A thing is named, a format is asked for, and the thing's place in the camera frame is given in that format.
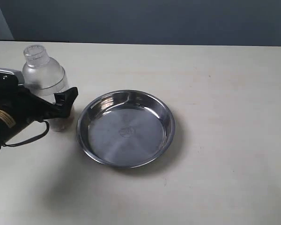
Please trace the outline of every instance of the clear plastic bottle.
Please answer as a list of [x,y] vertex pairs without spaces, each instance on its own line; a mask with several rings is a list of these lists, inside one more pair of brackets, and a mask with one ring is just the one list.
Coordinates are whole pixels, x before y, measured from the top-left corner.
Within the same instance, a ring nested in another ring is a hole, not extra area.
[[[54,103],[54,93],[69,89],[64,68],[54,59],[48,56],[42,45],[30,45],[24,49],[26,63],[23,66],[25,87],[31,93]],[[50,128],[54,131],[62,131],[72,124],[74,120],[74,108],[69,118],[48,120]]]

